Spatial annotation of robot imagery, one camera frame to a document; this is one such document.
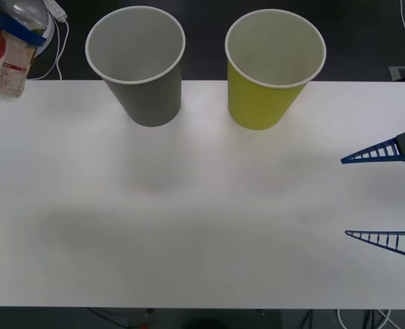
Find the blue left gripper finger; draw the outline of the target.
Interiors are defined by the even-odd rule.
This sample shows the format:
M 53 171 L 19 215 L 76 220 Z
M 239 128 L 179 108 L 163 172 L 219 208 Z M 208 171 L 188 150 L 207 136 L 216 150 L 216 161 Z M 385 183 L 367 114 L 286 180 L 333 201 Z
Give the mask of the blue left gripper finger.
M 32 46 L 43 46 L 46 38 L 26 28 L 11 16 L 0 13 L 0 30 L 3 30 Z

